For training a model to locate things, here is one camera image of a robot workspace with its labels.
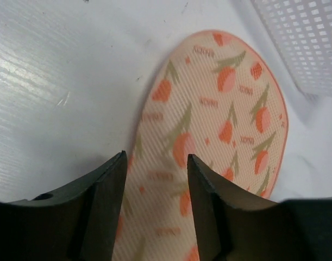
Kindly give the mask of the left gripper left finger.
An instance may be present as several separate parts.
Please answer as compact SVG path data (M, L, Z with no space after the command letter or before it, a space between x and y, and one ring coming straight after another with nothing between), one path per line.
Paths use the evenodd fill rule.
M88 174L11 204L10 242L19 260L110 260L127 175L118 153Z

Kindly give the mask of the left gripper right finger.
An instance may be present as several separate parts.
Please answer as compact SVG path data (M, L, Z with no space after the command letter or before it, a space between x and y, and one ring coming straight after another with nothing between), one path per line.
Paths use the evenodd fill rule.
M200 260L279 260L273 202L223 178L196 155L187 161Z

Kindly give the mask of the peach floral laundry bag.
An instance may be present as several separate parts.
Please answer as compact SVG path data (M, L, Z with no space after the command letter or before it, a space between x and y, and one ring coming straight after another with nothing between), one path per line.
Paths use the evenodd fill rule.
M188 155L268 198L288 124L278 83L243 40L220 30L184 39L163 64L142 109L113 260L199 260Z

